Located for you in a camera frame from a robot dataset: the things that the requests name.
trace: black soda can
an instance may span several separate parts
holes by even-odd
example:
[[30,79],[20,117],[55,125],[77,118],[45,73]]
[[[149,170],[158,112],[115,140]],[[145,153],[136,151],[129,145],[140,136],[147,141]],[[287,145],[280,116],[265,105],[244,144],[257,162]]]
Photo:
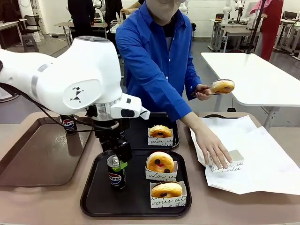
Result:
[[75,118],[74,118],[74,115],[68,115],[68,116],[60,115],[61,122],[62,122],[62,124],[63,124],[64,127],[65,127],[65,130],[66,130],[67,135],[74,135],[74,134],[76,134],[77,132],[76,132],[76,131],[73,131],[73,130],[70,130],[70,129],[75,129],[75,130],[77,130],[76,122],[73,121],[73,120],[71,120],[69,117],[71,117],[72,119],[75,119]]
[[107,159],[108,176],[111,186],[114,189],[122,190],[126,186],[125,169],[120,169],[117,155],[112,155]]

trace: donut box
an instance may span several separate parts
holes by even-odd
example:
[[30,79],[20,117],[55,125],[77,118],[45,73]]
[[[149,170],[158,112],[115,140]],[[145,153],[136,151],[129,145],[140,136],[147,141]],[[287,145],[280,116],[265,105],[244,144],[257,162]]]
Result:
[[155,172],[155,171],[147,169],[148,159],[149,158],[147,158],[146,165],[145,165],[146,179],[158,180],[158,181],[176,181],[177,170],[178,170],[178,164],[176,161],[174,161],[173,172],[166,173],[166,172]]
[[157,185],[150,183],[150,206],[151,208],[166,208],[185,206],[187,201],[187,188],[183,181],[178,182],[182,186],[182,195],[174,198],[154,198],[151,196],[152,188]]
[[240,154],[238,150],[233,150],[229,152],[229,155],[232,158],[232,163],[229,163],[227,159],[225,158],[225,161],[228,165],[228,168],[225,169],[218,169],[217,165],[215,164],[214,160],[212,159],[210,153],[208,152],[208,166],[211,168],[213,173],[219,173],[219,172],[228,172],[228,171],[237,171],[241,170],[244,164],[244,157]]
[[171,137],[151,137],[149,135],[149,130],[150,128],[148,128],[148,145],[173,146],[173,129],[170,129],[172,133]]

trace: donut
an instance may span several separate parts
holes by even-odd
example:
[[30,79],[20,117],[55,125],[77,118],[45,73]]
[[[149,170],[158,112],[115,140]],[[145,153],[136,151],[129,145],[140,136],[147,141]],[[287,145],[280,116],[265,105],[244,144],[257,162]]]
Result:
[[157,151],[148,157],[147,169],[158,173],[172,173],[174,161],[169,154]]
[[154,198],[174,198],[182,195],[182,186],[175,181],[167,181],[155,185],[151,190]]
[[215,94],[230,93],[234,89],[234,82],[229,79],[216,80],[210,86],[210,90]]
[[156,125],[149,130],[151,137],[172,137],[171,130],[163,125]]

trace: pink scarf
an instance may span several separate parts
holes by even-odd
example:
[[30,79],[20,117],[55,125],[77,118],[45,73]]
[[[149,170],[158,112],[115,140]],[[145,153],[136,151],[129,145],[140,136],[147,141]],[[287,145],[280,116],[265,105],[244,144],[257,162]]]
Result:
[[[266,0],[263,8],[266,8],[269,6],[269,4],[272,2],[273,0]],[[256,3],[256,5],[254,6],[254,8],[252,9],[252,11],[250,12],[250,14],[255,13],[256,10],[260,9],[262,7],[262,3],[263,0],[260,0],[258,3]]]

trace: pepsi can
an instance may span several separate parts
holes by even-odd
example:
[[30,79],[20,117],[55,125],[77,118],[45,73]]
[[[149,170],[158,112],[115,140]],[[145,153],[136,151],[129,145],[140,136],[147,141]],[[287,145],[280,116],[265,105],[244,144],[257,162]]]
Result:
[[71,117],[72,119],[75,119],[74,115],[68,115],[68,116],[60,115],[61,122],[65,127],[67,135],[74,135],[74,134],[76,134],[76,131],[73,131],[70,129],[77,130],[77,126],[76,126],[75,121],[71,120],[69,117]]
[[111,186],[122,190],[126,186],[125,169],[120,169],[120,163],[117,155],[112,155],[107,159],[108,176]]

